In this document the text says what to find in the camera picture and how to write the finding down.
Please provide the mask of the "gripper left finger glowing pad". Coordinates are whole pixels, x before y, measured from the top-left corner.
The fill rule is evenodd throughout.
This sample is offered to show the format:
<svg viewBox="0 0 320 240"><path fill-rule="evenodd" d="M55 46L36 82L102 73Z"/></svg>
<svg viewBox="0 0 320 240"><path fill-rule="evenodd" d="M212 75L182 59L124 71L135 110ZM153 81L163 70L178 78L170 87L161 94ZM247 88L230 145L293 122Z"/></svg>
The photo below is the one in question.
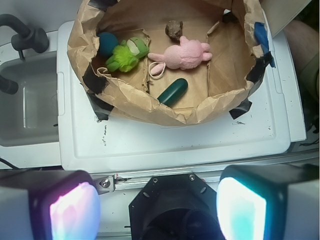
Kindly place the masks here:
<svg viewBox="0 0 320 240"><path fill-rule="evenodd" d="M94 240L101 204L83 171L2 170L2 240Z"/></svg>

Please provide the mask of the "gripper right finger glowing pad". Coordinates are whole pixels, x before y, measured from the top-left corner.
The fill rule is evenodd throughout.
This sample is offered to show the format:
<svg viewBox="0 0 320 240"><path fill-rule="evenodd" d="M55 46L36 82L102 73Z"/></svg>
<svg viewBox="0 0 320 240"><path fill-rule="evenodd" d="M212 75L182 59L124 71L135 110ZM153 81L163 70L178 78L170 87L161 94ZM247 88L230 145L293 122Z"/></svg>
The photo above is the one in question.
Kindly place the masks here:
<svg viewBox="0 0 320 240"><path fill-rule="evenodd" d="M228 240L318 240L320 168L229 165L220 176L216 210Z"/></svg>

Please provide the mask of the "person's forearm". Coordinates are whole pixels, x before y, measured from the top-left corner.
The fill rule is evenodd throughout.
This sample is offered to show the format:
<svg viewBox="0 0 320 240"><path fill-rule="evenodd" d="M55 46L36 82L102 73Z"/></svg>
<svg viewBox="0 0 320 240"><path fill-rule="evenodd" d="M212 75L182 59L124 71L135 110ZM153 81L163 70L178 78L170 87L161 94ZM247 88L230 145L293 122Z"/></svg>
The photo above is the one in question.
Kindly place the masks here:
<svg viewBox="0 0 320 240"><path fill-rule="evenodd" d="M297 78L316 102L320 101L320 36L302 21L292 20L284 29Z"/></svg>

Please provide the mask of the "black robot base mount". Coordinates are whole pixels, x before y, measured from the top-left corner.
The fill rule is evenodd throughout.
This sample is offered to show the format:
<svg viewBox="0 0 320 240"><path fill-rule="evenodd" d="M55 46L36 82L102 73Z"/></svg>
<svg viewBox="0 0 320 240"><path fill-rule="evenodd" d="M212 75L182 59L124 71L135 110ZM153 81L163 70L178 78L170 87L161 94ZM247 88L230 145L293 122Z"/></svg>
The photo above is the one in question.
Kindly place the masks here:
<svg viewBox="0 0 320 240"><path fill-rule="evenodd" d="M193 173L154 176L128 205L133 240L223 240L217 192Z"/></svg>

